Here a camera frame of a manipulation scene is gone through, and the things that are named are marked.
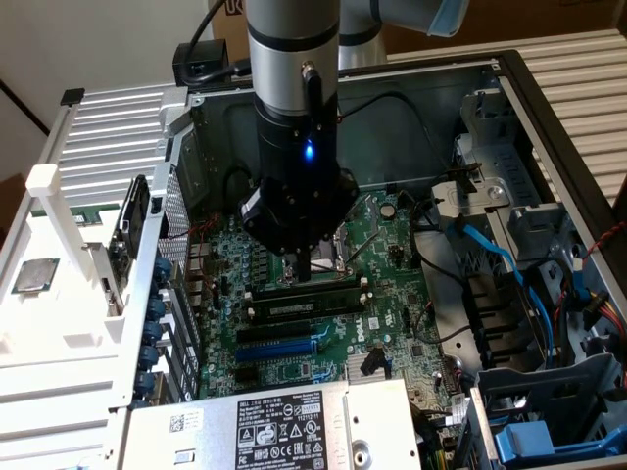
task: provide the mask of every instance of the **blue led light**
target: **blue led light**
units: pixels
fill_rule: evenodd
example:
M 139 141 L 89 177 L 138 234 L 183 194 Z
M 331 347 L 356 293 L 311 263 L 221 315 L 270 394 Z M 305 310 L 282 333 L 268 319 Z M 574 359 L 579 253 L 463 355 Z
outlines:
M 307 145 L 305 146 L 305 160 L 311 162 L 315 156 L 314 144 L 312 144 L 311 140 L 307 141 Z

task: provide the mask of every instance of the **black cable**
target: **black cable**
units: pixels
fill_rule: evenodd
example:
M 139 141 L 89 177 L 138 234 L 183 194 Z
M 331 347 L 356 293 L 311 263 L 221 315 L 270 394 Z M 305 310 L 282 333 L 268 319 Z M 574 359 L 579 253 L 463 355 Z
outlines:
M 420 113 L 420 110 L 418 109 L 418 106 L 405 93 L 401 93 L 400 91 L 396 91 L 396 90 L 391 90 L 391 91 L 386 91 L 386 92 L 381 93 L 379 95 L 373 96 L 369 100 L 364 101 L 360 105 L 357 105 L 354 108 L 349 109 L 346 113 L 338 116 L 337 117 L 338 123 L 342 122 L 344 119 L 348 118 L 349 116 L 352 116 L 353 114 L 358 113 L 362 109 L 367 108 L 372 103 L 376 103 L 377 101 L 379 101 L 379 100 L 381 100 L 383 98 L 396 98 L 397 100 L 401 100 L 403 103 L 408 105 L 408 107 L 410 108 L 411 112 L 418 119 L 418 123 L 420 124 L 420 127 L 422 128 L 422 131 L 424 132 L 424 136 L 427 139 L 427 142 L 429 143 L 429 147 L 431 148 L 431 152 L 433 152 L 433 154 L 440 160 L 440 162 L 442 163 L 442 166 L 444 168 L 447 168 L 448 167 L 447 163 L 444 161 L 442 156 L 435 149 L 435 145 L 433 143 L 433 140 L 431 139 L 431 135 L 429 134 L 429 130 L 427 129 L 427 127 L 426 127 L 426 125 L 424 123 L 424 119 L 422 118 L 422 114 Z
M 44 124 L 39 117 L 26 105 L 24 101 L 20 99 L 18 95 L 16 95 L 9 85 L 7 85 L 4 81 L 0 80 L 0 90 L 4 92 L 5 95 L 16 105 L 22 113 L 37 126 L 37 128 L 43 132 L 46 136 L 50 135 L 50 129 L 46 124 Z
M 451 340 L 452 338 L 454 338 L 455 336 L 463 333 L 464 331 L 467 331 L 467 330 L 470 329 L 470 325 L 463 326 L 463 327 L 459 328 L 458 330 L 454 331 L 453 333 L 451 333 L 450 335 L 447 335 L 447 336 L 445 336 L 443 338 L 440 338 L 439 340 L 430 340 L 428 338 L 424 338 L 424 337 L 422 337 L 418 333 L 417 329 L 418 329 L 418 326 L 420 326 L 420 320 L 424 316 L 424 312 L 425 311 L 426 311 L 426 309 L 423 310 L 421 313 L 419 313 L 418 314 L 418 318 L 415 320 L 415 326 L 416 326 L 416 335 L 415 335 L 415 337 L 416 337 L 417 340 L 420 340 L 422 343 L 425 343 L 427 345 L 440 345 L 440 344 L 442 344 L 442 343 L 444 343 L 446 341 Z
M 204 85 L 207 83 L 211 83 L 212 81 L 221 80 L 228 76 L 233 76 L 233 75 L 243 76 L 243 75 L 250 74 L 251 72 L 250 59 L 244 59 L 241 61 L 236 61 L 222 70 L 215 70 L 215 71 L 212 71 L 211 73 L 207 73 L 205 75 L 200 75 L 200 76 L 190 75 L 191 70 L 189 67 L 189 63 L 192 59 L 194 48 L 198 44 L 198 41 L 200 40 L 200 36 L 203 34 L 203 32 L 205 32 L 205 29 L 207 29 L 207 26 L 209 25 L 211 20 L 214 18 L 217 11 L 220 8 L 222 8 L 222 5 L 224 5 L 224 3 L 226 3 L 226 0 L 217 0 L 214 3 L 212 8 L 209 9 L 209 12 L 205 15 L 205 17 L 201 21 L 200 25 L 198 26 L 198 29 L 196 29 L 196 32 L 192 36 L 192 40 L 189 41 L 189 47 L 187 48 L 187 52 L 185 53 L 185 57 L 183 58 L 183 70 L 181 74 L 181 79 L 183 80 L 183 83 L 185 83 L 187 86 Z
M 413 208 L 411 209 L 410 212 L 410 248 L 411 248 L 411 256 L 412 256 L 412 263 L 419 263 L 420 261 L 424 262 L 427 266 L 431 267 L 432 269 L 435 269 L 436 271 L 438 271 L 441 274 L 444 274 L 447 277 L 450 277 L 451 279 L 453 279 L 455 282 L 457 282 L 462 289 L 465 289 L 466 287 L 466 283 L 463 279 L 461 279 L 459 276 L 457 276 L 456 274 L 453 274 L 452 272 L 447 271 L 446 269 L 435 265 L 434 263 L 432 263 L 430 260 L 428 260 L 427 258 L 425 258 L 420 251 L 418 250 L 418 246 L 415 243 L 415 234 L 413 231 L 413 223 L 414 223 L 414 212 L 415 212 L 415 208 L 416 206 L 420 204 L 420 203 L 416 203 Z
M 533 304 L 531 304 L 531 302 L 529 301 L 529 298 L 527 297 L 527 290 L 528 289 L 522 289 L 522 295 L 524 296 L 525 302 L 527 303 L 527 305 L 525 305 L 525 308 L 527 308 L 527 310 L 535 311 Z M 547 333 L 545 331 L 545 328 L 547 327 L 547 325 L 545 325 L 545 322 L 542 321 L 541 317 L 536 316 L 536 319 L 538 320 L 538 328 L 540 328 L 540 336 L 542 336 L 542 348 L 545 351 L 545 360 L 546 360 L 547 357 L 549 357 L 549 354 L 551 353 L 549 351 L 549 343 L 547 342 Z
M 429 214 L 427 213 L 426 209 L 423 207 L 424 205 L 430 202 L 431 200 L 421 201 L 417 205 L 417 208 L 416 208 L 416 210 L 418 211 L 417 221 L 419 222 L 420 219 L 424 217 L 424 219 L 427 221 L 429 225 L 425 227 L 424 225 L 418 224 L 416 228 L 418 229 L 419 232 L 427 232 L 427 231 L 442 232 L 442 229 L 438 227 L 435 223 L 433 223 L 433 220 L 431 220 L 431 217 L 429 217 Z
M 559 366 L 566 367 L 570 361 L 570 350 L 568 348 L 568 304 L 570 303 L 570 293 L 564 294 L 559 306 L 559 344 L 561 351 L 559 355 Z

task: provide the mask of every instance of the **white plastic bracket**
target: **white plastic bracket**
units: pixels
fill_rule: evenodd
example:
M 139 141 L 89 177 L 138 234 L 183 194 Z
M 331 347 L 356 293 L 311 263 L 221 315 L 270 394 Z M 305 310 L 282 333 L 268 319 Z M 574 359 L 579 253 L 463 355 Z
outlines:
M 36 164 L 30 171 L 26 189 L 30 196 L 41 202 L 73 266 L 86 280 L 90 280 L 94 272 L 94 262 L 82 249 L 82 236 L 74 222 L 70 206 L 61 193 L 59 168 L 55 164 Z

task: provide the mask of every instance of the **warning label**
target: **warning label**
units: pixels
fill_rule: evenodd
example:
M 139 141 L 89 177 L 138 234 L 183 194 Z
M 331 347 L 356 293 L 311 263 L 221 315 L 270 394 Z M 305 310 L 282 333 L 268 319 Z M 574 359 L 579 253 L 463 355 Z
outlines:
M 322 392 L 237 405 L 237 470 L 324 470 Z

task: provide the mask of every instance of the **cardboard box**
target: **cardboard box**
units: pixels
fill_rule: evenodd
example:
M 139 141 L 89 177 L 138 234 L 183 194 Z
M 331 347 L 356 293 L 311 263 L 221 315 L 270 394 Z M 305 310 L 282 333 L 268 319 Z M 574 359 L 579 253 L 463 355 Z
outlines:
M 230 62 L 249 57 L 248 24 L 244 15 L 244 0 L 226 0 L 212 20 L 215 39 L 226 39 Z
M 624 4 L 624 0 L 470 0 L 461 29 L 452 38 L 385 25 L 383 39 L 388 54 L 395 54 L 607 29 L 617 26 Z M 215 38 L 226 39 L 231 61 L 249 56 L 243 0 L 227 0 L 213 29 Z
M 2 194 L 2 205 L 0 206 L 0 247 L 4 243 L 6 234 L 9 233 L 25 192 L 24 177 L 19 173 L 0 182 L 0 194 Z

